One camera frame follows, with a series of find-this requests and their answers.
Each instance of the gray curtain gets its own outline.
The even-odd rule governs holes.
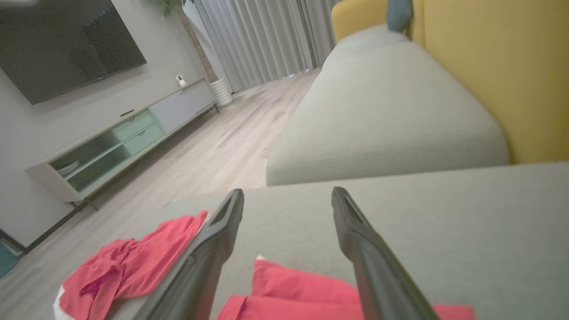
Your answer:
[[[319,67],[339,0],[196,0],[234,91]]]

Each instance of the gray sofa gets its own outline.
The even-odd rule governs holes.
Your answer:
[[[382,25],[336,45],[266,175],[271,186],[508,163],[486,109],[422,47]]]
[[[229,296],[250,293],[258,254],[355,285],[338,245],[333,186],[350,192],[432,303],[472,305],[477,319],[568,319],[567,177],[569,162],[559,162],[246,190],[211,319]],[[144,228],[113,236],[141,238],[164,220],[214,210],[224,196],[178,201]],[[126,301],[112,318],[131,320],[145,299]]]

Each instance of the folded clothes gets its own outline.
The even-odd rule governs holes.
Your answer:
[[[142,240],[103,246],[63,283],[53,311],[57,320],[103,320],[114,299],[149,294],[184,252],[207,217],[165,221]]]
[[[441,320],[474,320],[471,306],[434,305]],[[356,288],[345,281],[257,259],[250,296],[231,296],[217,320],[364,319]]]

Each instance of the laminate floor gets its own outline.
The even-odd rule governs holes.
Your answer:
[[[174,200],[266,185],[271,146],[319,71],[243,91],[166,141],[0,279],[0,319],[52,319],[63,281],[100,246],[128,235]]]

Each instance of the baseboard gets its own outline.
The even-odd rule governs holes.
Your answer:
[[[17,242],[16,239],[12,238],[8,233],[4,232],[4,230],[0,229],[0,238],[6,239],[14,248],[18,249],[21,252],[27,252],[26,247],[24,247],[21,243]]]
[[[32,251],[35,247],[37,247],[43,240],[47,239],[47,237],[51,236],[59,227],[61,227],[64,223],[66,223],[69,219],[71,219],[74,215],[81,212],[87,206],[86,202],[82,202],[78,205],[78,209],[73,209],[70,213],[68,213],[63,219],[59,220],[55,225],[53,225],[48,231],[45,231],[39,238],[37,238],[34,242],[32,242],[29,246],[24,248],[24,253],[28,253]]]

